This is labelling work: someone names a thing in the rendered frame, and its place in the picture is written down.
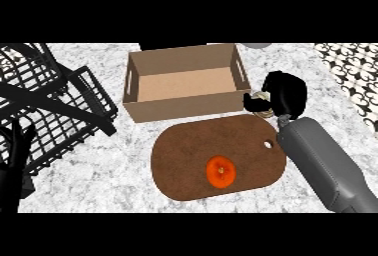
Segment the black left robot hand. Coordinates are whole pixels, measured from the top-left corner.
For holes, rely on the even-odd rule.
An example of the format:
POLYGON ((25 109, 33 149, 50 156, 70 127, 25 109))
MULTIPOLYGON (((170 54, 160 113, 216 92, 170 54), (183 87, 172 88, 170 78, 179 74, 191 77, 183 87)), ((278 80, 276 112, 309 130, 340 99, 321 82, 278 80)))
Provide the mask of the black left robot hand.
POLYGON ((14 120, 12 128, 0 127, 0 135, 9 143, 9 159, 0 163, 0 214, 15 214, 31 142, 37 135, 36 126, 30 125, 22 131, 19 121, 14 120))

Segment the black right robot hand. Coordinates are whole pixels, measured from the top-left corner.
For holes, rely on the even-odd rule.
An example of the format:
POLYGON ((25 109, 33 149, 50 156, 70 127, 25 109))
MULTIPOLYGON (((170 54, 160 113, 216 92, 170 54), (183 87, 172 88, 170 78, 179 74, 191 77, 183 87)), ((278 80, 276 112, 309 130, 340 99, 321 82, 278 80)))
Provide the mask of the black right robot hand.
POLYGON ((296 120, 304 112, 307 102, 307 86, 303 79, 282 71, 268 74, 262 91, 270 94, 270 99, 253 99, 244 94, 244 108, 250 112, 273 111, 276 117, 288 114, 296 120))

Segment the pale cupcake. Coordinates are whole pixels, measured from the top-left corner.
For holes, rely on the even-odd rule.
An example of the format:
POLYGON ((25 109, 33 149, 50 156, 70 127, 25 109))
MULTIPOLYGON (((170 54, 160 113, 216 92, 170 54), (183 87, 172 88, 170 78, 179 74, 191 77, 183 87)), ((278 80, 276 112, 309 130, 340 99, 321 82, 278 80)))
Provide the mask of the pale cupcake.
MULTIPOLYGON (((270 94, 268 92, 254 92, 251 99, 262 99, 270 102, 270 94)), ((260 118, 270 118, 273 116, 273 109, 270 108, 268 111, 253 112, 260 118)))

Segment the brown cardboard box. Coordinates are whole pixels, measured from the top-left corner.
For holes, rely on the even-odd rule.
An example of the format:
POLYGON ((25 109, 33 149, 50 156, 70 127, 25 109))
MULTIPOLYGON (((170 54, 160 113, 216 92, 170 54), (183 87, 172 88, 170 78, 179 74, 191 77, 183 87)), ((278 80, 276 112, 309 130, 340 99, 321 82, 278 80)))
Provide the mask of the brown cardboard box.
POLYGON ((234 43, 129 53, 123 105, 136 123, 241 111, 250 92, 234 43))

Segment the brown wooden cutting board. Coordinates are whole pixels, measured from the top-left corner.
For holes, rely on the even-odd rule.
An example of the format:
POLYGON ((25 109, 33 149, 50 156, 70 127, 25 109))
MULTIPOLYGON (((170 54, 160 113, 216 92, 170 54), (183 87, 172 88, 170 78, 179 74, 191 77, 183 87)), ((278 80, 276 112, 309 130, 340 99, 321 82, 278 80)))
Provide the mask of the brown wooden cutting board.
POLYGON ((172 126, 151 155, 152 177, 163 194, 189 201, 272 185, 282 176, 287 155, 276 130, 254 115, 239 115, 172 126), (208 159, 222 155, 237 167, 232 185, 216 188, 206 175, 208 159))

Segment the black and white patterned placemat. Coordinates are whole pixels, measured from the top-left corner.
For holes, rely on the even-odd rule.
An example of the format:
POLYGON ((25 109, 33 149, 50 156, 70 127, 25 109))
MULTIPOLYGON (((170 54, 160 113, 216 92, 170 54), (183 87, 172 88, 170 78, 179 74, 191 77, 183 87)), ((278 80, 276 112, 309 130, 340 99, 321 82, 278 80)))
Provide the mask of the black and white patterned placemat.
POLYGON ((315 50, 362 121, 378 137, 378 43, 316 43, 315 50))

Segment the orange fruit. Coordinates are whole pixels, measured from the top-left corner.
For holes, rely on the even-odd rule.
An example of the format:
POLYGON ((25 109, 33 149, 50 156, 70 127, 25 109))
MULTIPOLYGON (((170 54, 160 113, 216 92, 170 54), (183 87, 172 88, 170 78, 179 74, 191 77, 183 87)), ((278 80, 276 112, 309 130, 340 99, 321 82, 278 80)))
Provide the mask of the orange fruit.
POLYGON ((213 156, 206 165, 206 175, 210 184, 219 188, 228 188, 237 179, 237 167, 231 159, 222 155, 213 156))

